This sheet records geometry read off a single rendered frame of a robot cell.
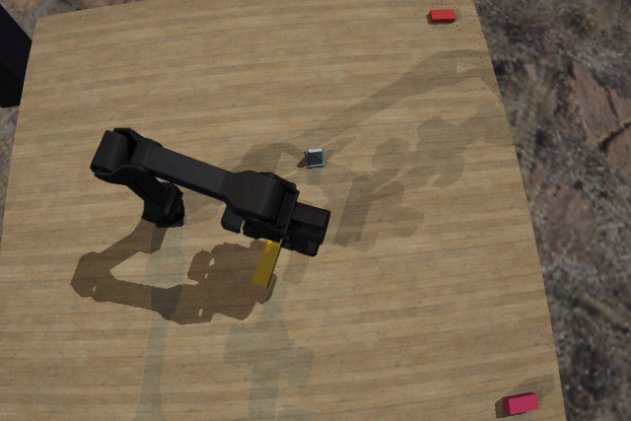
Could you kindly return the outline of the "red rectangular block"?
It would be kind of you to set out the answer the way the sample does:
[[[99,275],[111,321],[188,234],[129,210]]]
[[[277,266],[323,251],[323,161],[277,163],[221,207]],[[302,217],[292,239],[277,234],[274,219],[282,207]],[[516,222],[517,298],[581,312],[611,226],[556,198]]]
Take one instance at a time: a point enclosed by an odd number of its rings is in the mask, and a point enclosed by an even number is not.
[[[431,23],[451,23],[456,20],[455,12],[453,10],[431,10],[429,15]]]

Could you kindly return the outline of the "pink rectangular block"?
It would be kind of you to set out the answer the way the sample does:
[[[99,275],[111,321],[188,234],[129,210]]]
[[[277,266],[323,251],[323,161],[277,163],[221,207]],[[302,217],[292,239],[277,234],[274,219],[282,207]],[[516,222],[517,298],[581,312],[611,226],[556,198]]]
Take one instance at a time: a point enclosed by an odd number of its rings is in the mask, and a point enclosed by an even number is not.
[[[537,394],[533,392],[504,396],[503,400],[504,412],[510,415],[539,409]]]

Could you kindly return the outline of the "yellow bar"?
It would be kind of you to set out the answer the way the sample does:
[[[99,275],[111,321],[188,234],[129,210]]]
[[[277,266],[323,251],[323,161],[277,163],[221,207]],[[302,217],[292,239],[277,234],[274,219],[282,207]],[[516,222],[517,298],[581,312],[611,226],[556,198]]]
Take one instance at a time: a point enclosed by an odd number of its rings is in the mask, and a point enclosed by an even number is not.
[[[251,283],[268,288],[273,275],[276,260],[281,250],[281,242],[282,240],[280,240],[280,243],[277,244],[275,242],[265,240],[261,250],[261,256],[251,279]]]

